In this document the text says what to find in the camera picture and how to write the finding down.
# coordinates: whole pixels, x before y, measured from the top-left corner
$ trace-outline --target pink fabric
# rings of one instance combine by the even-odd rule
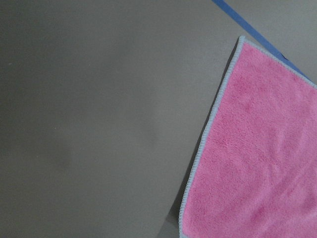
[[[317,238],[317,89],[247,42],[182,228],[189,238]]]

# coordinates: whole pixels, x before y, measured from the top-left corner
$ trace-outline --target gray floor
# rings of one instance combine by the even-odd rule
[[[316,82],[316,1],[228,3]],[[252,38],[210,0],[0,9],[0,237],[177,237],[227,60]]]

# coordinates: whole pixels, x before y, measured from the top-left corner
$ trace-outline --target microfiber cloth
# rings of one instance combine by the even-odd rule
[[[184,193],[181,238],[317,238],[317,86],[240,37]]]

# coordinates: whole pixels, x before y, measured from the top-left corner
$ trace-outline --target plush pink texture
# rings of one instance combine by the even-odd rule
[[[317,238],[317,89],[248,42],[189,189],[189,238]]]

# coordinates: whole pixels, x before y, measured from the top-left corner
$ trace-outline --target blue tape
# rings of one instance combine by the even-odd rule
[[[290,66],[295,71],[307,78],[303,72],[301,72],[291,61],[272,45],[263,35],[261,35],[256,29],[254,29],[245,19],[243,19],[232,7],[230,7],[223,0],[212,0],[217,6],[219,6],[228,16],[230,16],[235,22],[237,22],[244,30],[246,30],[254,39],[256,39],[264,48],[267,49],[272,55],[277,57],[280,61]]]

